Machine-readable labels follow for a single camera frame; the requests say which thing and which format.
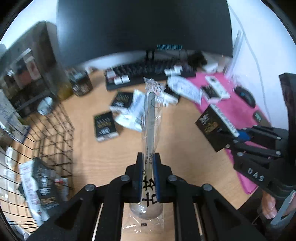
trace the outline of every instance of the white cable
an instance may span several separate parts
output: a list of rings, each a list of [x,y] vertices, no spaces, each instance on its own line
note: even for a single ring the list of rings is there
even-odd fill
[[[256,55],[255,55],[255,53],[254,53],[254,51],[253,51],[253,49],[252,49],[252,47],[251,47],[251,45],[250,45],[250,42],[249,42],[249,40],[248,40],[248,38],[247,38],[246,32],[244,31],[244,27],[243,27],[241,21],[239,20],[239,17],[236,15],[236,13],[234,12],[234,10],[232,9],[232,7],[231,7],[229,4],[228,4],[228,7],[229,7],[230,11],[233,13],[233,15],[234,15],[235,19],[237,20],[239,26],[241,27],[241,29],[242,29],[242,33],[243,33],[244,38],[245,38],[245,40],[246,40],[246,44],[247,44],[247,46],[248,46],[248,48],[249,48],[249,50],[250,50],[250,52],[251,52],[251,55],[252,55],[253,59],[255,60],[256,67],[257,67],[258,74],[259,74],[259,78],[260,78],[261,90],[262,90],[263,102],[264,102],[265,110],[266,110],[266,113],[267,113],[267,115],[268,115],[269,121],[271,122],[270,113],[269,113],[269,110],[268,110],[268,108],[267,108],[266,97],[265,97],[265,91],[264,91],[264,85],[263,85],[263,79],[262,79],[262,75],[261,75],[261,70],[260,70],[260,66],[259,66],[258,59],[257,59],[257,57],[256,57]]]

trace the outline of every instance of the white paper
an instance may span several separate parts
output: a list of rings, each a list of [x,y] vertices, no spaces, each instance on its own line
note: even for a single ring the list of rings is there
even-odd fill
[[[168,86],[176,94],[191,100],[195,103],[201,104],[202,93],[201,90],[192,84],[187,79],[181,76],[172,76],[168,78]]]

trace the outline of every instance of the keyboard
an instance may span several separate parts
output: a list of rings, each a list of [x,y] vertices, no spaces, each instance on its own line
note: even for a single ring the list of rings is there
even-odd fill
[[[104,71],[108,91],[144,83],[144,77],[155,81],[166,80],[170,75],[195,77],[196,71],[178,59],[142,61],[120,65]]]

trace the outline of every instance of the screw head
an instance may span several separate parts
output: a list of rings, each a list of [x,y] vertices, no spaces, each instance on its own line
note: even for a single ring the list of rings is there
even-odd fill
[[[211,191],[213,189],[213,187],[210,184],[204,184],[202,187],[205,191]]]
[[[92,190],[94,190],[96,186],[94,184],[87,184],[85,186],[85,190],[87,190],[88,192],[91,192]]]
[[[129,181],[129,176],[128,175],[122,175],[120,178],[123,182]]]
[[[169,181],[171,182],[175,182],[177,180],[177,176],[176,175],[169,175],[168,176]]]

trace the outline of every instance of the black box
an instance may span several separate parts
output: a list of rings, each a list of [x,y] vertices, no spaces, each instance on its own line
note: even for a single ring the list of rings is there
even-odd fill
[[[94,117],[95,137],[97,141],[103,141],[118,136],[111,111]]]
[[[118,92],[110,105],[112,112],[120,112],[121,114],[128,114],[128,108],[133,102],[132,92]]]
[[[223,149],[230,139],[239,136],[234,125],[214,104],[208,106],[195,124],[203,132],[216,152]]]

